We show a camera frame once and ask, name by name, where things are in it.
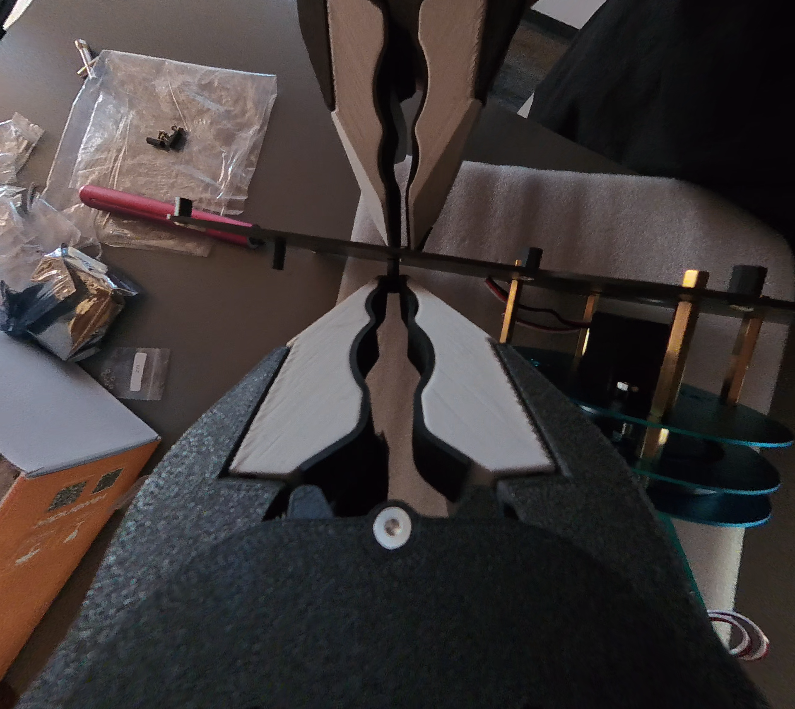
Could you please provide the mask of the large clear zip bag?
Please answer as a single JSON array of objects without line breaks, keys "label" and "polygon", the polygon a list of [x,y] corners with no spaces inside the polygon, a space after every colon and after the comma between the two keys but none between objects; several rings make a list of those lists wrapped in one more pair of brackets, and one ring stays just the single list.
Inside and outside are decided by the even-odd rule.
[{"label": "large clear zip bag", "polygon": [[[104,50],[73,103],[45,198],[63,210],[91,184],[238,215],[276,95],[274,75]],[[187,133],[180,151],[145,142],[173,125]]]}]

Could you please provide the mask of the red screwdriver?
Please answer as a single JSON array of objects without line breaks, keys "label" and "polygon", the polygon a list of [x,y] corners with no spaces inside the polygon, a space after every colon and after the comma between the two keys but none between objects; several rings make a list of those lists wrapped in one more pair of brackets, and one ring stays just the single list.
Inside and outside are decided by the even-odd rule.
[{"label": "red screwdriver", "polygon": [[80,201],[87,207],[121,215],[122,217],[154,222],[157,225],[173,229],[180,228],[180,224],[174,223],[172,217],[180,215],[190,216],[208,223],[235,225],[240,229],[242,227],[252,227],[250,223],[237,223],[229,217],[215,215],[208,211],[192,208],[190,213],[180,212],[175,210],[174,202],[167,203],[91,184],[80,187],[78,195]]}]

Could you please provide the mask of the orange cardboard box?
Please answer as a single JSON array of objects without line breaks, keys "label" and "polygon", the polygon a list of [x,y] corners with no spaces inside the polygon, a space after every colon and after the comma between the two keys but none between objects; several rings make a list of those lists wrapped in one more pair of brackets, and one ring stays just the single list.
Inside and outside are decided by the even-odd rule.
[{"label": "orange cardboard box", "polygon": [[160,438],[79,366],[1,339],[5,675]]}]

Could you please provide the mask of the white foam sheet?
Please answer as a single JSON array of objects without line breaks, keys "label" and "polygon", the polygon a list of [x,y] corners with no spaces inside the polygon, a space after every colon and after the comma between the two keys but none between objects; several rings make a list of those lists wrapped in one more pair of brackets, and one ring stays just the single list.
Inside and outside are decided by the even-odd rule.
[{"label": "white foam sheet", "polygon": [[[725,290],[734,265],[768,268],[765,294],[793,299],[793,256],[783,237],[718,195],[673,178],[587,174],[463,163],[425,252],[513,263],[522,248],[543,249],[542,268],[678,284],[709,272]],[[418,277],[423,271],[413,271]],[[475,279],[424,273],[420,281],[484,330],[499,333],[495,298]],[[684,382],[718,392],[736,318],[701,317]],[[787,333],[764,323],[740,400],[767,412]],[[709,609],[731,609],[744,532],[674,521]]]}]

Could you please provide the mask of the blue hobby robot arm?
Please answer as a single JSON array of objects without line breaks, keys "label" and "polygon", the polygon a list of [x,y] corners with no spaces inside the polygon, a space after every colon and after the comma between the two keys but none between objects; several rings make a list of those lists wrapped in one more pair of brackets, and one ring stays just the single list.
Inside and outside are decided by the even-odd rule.
[{"label": "blue hobby robot arm", "polygon": [[[396,293],[406,326],[406,277]],[[419,474],[451,503],[468,502],[472,489],[481,488],[489,501],[486,514],[500,514],[502,506],[531,525],[559,535],[600,562],[611,574],[641,597],[655,615],[666,615],[671,623],[684,617],[705,616],[698,610],[698,597],[687,587],[684,566],[654,514],[679,515],[674,509],[671,488],[654,486],[649,494],[630,486],[630,471],[619,465],[628,456],[632,439],[614,451],[602,434],[579,420],[580,409],[598,419],[609,420],[617,432],[628,423],[647,433],[673,432],[673,438],[712,442],[723,448],[719,465],[730,465],[730,448],[747,448],[740,460],[743,475],[750,476],[750,463],[767,467],[751,446],[789,445],[793,435],[765,416],[748,410],[730,412],[728,400],[709,395],[707,406],[680,412],[681,370],[690,334],[683,333],[676,347],[678,356],[669,377],[673,330],[650,320],[597,311],[593,318],[566,322],[562,327],[579,330],[588,341],[577,356],[549,350],[514,348],[497,344],[495,351],[542,437],[556,470],[551,474],[488,476],[449,454],[432,454],[432,446],[415,432],[418,390],[412,397],[412,457]],[[410,344],[409,359],[416,368]],[[263,390],[246,418],[236,443],[235,455],[277,371],[289,353],[288,346],[276,362],[273,380]],[[351,478],[270,478],[280,491],[269,509],[283,509],[297,518],[357,517],[385,508],[387,447],[383,442],[383,469]]]}]

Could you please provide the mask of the small clear parts bag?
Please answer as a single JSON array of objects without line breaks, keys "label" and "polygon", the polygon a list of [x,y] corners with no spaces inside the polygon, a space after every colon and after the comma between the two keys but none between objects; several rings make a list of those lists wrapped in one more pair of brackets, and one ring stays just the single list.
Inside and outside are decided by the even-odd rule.
[{"label": "small clear parts bag", "polygon": [[159,401],[164,395],[170,356],[169,348],[111,347],[82,361],[81,366],[119,399]]}]

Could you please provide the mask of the narrow clear sleeve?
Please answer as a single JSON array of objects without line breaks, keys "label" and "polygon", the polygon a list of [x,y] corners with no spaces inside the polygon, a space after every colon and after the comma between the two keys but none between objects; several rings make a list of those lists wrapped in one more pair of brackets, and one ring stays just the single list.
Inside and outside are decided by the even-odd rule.
[{"label": "narrow clear sleeve", "polygon": [[206,257],[212,250],[212,241],[208,237],[148,220],[99,211],[94,224],[98,239],[105,246],[167,251],[196,257]]}]

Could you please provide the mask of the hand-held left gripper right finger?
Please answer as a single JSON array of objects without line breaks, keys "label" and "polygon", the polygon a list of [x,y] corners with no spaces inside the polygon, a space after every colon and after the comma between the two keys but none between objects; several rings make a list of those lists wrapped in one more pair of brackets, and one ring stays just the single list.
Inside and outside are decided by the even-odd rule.
[{"label": "hand-held left gripper right finger", "polygon": [[414,279],[406,326],[421,375],[415,432],[488,476],[551,474],[556,464],[525,410],[491,337]]}]

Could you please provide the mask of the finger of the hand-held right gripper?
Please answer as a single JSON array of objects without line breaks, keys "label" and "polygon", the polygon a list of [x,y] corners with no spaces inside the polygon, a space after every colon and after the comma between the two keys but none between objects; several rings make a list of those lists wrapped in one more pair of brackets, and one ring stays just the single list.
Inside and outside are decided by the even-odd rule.
[{"label": "finger of the hand-held right gripper", "polygon": [[401,245],[400,197],[392,159],[396,132],[378,76],[386,45],[383,8],[374,0],[327,0],[332,119],[373,223],[388,246]]},{"label": "finger of the hand-held right gripper", "polygon": [[417,150],[405,197],[409,246],[422,246],[436,223],[482,110],[475,81],[486,7],[487,0],[423,0],[420,7],[427,81],[413,126]]}]

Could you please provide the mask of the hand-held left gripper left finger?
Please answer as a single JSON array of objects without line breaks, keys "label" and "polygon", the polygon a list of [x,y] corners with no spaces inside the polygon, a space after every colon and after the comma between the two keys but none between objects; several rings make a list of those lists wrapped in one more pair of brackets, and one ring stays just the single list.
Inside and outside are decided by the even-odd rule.
[{"label": "hand-held left gripper left finger", "polygon": [[270,478],[381,471],[383,442],[365,379],[379,357],[382,321],[376,279],[294,337],[229,471]]}]

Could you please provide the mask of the pile of clear parts bags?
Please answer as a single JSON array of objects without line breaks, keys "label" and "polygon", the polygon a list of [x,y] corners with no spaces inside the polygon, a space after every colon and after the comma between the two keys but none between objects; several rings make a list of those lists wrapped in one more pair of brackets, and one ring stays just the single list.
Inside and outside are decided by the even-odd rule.
[{"label": "pile of clear parts bags", "polygon": [[35,267],[61,246],[76,246],[80,232],[35,188],[18,183],[43,129],[19,113],[1,124],[1,266],[2,274]]}]

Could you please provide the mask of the silver foil bag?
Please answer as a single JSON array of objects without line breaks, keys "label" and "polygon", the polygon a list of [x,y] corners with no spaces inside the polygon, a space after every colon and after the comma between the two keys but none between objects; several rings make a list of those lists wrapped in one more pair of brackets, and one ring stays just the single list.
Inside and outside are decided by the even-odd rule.
[{"label": "silver foil bag", "polygon": [[15,291],[2,282],[1,329],[77,362],[99,350],[126,300],[139,292],[99,260],[61,246],[41,258],[27,287]]}]

